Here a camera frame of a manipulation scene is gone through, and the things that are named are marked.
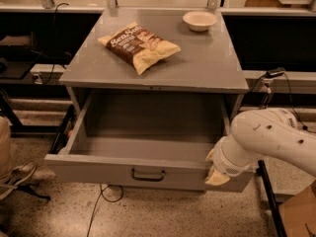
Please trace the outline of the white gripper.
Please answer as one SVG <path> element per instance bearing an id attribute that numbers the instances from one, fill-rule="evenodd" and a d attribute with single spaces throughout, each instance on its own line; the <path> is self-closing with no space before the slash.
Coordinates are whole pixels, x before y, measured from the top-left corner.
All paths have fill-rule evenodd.
<path id="1" fill-rule="evenodd" d="M 230 181 L 229 177 L 237 177 L 248 171 L 262 157 L 262 154 L 246 150 L 232 135 L 223 136 L 205 158 L 206 162 L 213 161 L 205 183 L 224 185 Z"/>

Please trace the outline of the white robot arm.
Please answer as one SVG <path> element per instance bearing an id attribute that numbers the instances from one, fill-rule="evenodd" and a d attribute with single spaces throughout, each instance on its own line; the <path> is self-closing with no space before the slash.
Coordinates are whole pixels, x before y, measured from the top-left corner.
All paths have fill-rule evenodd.
<path id="1" fill-rule="evenodd" d="M 316 136 L 299 130 L 292 112 L 269 108 L 242 112 L 233 119 L 229 134 L 221 137 L 206 156 L 205 161 L 212 166 L 205 183 L 224 185 L 264 156 L 316 176 Z"/>

